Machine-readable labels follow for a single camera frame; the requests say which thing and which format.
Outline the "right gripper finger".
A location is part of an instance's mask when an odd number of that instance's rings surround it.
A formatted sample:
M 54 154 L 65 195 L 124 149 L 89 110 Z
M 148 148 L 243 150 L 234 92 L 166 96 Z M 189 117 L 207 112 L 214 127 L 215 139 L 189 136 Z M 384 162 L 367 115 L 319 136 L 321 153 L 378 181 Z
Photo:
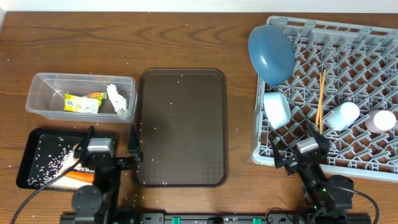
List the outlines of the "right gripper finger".
M 307 130 L 310 133 L 311 137 L 313 137 L 315 141 L 318 143 L 319 148 L 322 149 L 330 148 L 330 140 L 324 137 L 318 131 L 316 131 L 310 123 L 307 123 Z
M 274 155 L 274 165 L 277 169 L 279 169 L 284 166 L 284 160 L 283 160 L 278 148 L 276 147 L 276 145 L 274 144 L 274 142 L 272 140 L 270 140 L 270 144 L 271 144 L 271 148 L 272 148 L 273 155 Z

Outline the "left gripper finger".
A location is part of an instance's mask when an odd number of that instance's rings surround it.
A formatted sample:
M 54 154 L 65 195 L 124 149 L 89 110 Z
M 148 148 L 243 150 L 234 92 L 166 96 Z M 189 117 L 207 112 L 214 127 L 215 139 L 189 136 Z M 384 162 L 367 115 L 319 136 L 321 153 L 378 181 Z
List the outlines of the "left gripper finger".
M 90 143 L 90 139 L 92 138 L 92 135 L 94 133 L 95 133 L 94 126 L 90 126 L 86 136 L 83 138 L 83 140 L 81 142 L 81 149 L 87 149 L 87 147 L 88 147 L 88 145 Z
M 130 128 L 127 150 L 129 152 L 129 155 L 133 158 L 135 162 L 143 161 L 143 155 L 139 146 L 139 141 L 137 140 L 137 134 L 134 125 L 132 125 Z

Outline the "brown food clump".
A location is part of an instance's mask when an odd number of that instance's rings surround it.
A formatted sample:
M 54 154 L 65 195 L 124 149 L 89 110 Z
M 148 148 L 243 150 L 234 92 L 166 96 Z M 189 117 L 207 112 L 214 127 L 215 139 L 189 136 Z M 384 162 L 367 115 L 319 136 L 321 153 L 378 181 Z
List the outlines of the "brown food clump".
M 72 153 L 72 158 L 73 158 L 73 160 L 76 162 L 77 160 L 79 160 L 79 144 L 77 143 L 77 144 L 75 144 L 74 146 L 73 146 L 73 153 Z

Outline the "orange carrot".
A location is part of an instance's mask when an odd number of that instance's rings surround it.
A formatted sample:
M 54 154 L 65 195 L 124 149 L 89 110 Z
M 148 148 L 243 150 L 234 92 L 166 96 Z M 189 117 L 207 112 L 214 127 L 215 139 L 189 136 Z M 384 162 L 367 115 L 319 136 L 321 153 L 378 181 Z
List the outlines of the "orange carrot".
M 94 181 L 94 174 L 86 172 L 70 171 L 65 175 L 65 177 L 86 182 L 89 184 L 92 184 Z

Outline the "yellow green snack wrapper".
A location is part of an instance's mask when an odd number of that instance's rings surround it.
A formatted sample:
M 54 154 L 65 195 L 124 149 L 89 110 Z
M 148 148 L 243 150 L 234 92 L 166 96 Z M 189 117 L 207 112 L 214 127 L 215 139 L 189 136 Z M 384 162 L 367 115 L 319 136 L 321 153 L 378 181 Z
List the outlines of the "yellow green snack wrapper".
M 65 94 L 63 109 L 77 113 L 98 113 L 105 98 L 107 98 L 105 92 L 94 92 L 86 96 Z

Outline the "light blue cup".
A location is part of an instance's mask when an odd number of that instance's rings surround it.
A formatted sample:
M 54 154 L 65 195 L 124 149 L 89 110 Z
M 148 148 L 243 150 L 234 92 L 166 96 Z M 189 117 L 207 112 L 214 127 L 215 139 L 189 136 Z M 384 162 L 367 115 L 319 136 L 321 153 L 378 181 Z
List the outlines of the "light blue cup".
M 359 117 L 359 107 L 352 102 L 344 102 L 333 108 L 327 124 L 335 131 L 344 131 L 349 128 Z

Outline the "wooden chopstick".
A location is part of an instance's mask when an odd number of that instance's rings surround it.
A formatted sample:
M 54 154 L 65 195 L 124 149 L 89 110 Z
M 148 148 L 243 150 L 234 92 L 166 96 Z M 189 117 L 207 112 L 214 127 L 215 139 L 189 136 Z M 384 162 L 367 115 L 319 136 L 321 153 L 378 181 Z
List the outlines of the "wooden chopstick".
M 323 71 L 323 75 L 321 76 L 321 82 L 320 82 L 320 97 L 319 97 L 319 102 L 318 102 L 318 127 L 319 127 L 319 133 L 323 134 L 323 126 L 322 126 L 322 120 L 323 120 L 323 112 L 322 112 L 322 104 L 323 104 L 323 90 L 324 90 L 324 84 L 325 84 L 325 77 L 326 77 L 326 70 Z
M 323 73 L 320 74 L 320 88 L 319 88 L 319 101 L 318 101 L 318 108 L 317 108 L 317 117 L 315 120 L 315 126 L 316 128 L 319 128 L 320 120 L 321 120 L 321 108 L 322 108 L 322 100 L 323 100 L 323 88 L 324 88 L 324 83 L 325 83 L 325 75 L 326 75 L 326 70 L 323 71 Z

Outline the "white napkin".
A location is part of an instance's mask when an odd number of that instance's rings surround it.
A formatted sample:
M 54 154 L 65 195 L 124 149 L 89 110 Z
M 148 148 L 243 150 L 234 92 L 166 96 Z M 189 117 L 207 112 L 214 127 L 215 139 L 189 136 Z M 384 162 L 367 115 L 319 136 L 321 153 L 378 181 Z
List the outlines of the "white napkin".
M 127 101 L 118 93 L 115 85 L 110 84 L 107 86 L 107 95 L 115 112 L 120 116 L 125 116 L 127 114 Z

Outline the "light blue bowl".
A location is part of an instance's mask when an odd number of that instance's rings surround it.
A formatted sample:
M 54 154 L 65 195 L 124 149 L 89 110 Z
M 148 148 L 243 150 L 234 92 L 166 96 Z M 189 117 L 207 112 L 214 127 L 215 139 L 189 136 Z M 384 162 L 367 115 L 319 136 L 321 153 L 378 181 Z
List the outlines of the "light blue bowl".
M 289 103 L 281 92 L 269 92 L 263 96 L 264 109 L 269 124 L 278 129 L 290 122 L 291 112 Z

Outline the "pink cup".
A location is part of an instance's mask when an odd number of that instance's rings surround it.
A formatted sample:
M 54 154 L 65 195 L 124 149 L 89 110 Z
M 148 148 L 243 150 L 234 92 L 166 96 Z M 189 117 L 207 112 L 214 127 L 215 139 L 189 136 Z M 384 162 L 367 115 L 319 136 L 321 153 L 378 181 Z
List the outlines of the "pink cup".
M 372 133 L 384 133 L 396 125 L 396 116 L 387 110 L 373 110 L 368 113 L 365 126 Z

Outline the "dark blue plate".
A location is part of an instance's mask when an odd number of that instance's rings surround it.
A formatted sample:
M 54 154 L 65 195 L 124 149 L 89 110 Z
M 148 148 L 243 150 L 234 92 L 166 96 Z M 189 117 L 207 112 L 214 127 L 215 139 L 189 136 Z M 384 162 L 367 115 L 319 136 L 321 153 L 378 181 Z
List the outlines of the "dark blue plate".
M 249 57 L 259 77 L 271 86 L 287 81 L 293 74 L 295 57 L 292 44 L 279 28 L 254 28 L 248 40 Z

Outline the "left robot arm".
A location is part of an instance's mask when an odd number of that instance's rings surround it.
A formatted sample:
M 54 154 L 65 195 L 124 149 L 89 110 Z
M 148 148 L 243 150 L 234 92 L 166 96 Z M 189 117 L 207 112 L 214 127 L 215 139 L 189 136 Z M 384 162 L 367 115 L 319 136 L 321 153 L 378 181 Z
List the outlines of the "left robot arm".
M 130 128 L 128 157 L 115 157 L 116 143 L 113 138 L 95 137 L 95 129 L 89 127 L 79 142 L 75 157 L 82 167 L 93 170 L 94 179 L 75 191 L 72 207 L 73 223 L 139 223 L 139 216 L 132 207 L 118 207 L 121 172 L 137 169 L 143 161 L 136 129 Z

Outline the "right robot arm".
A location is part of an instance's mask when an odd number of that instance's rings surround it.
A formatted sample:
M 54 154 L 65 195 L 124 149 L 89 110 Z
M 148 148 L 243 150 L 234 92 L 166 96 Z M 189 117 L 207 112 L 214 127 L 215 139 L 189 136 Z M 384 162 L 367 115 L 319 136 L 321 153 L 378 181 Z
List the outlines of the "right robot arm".
M 320 163 L 327 158 L 330 141 L 311 126 L 307 130 L 310 137 L 303 141 L 305 149 L 297 149 L 288 159 L 271 143 L 275 167 L 300 176 L 305 199 L 312 206 L 286 217 L 291 223 L 348 223 L 346 211 L 353 206 L 354 182 L 342 175 L 325 175 Z

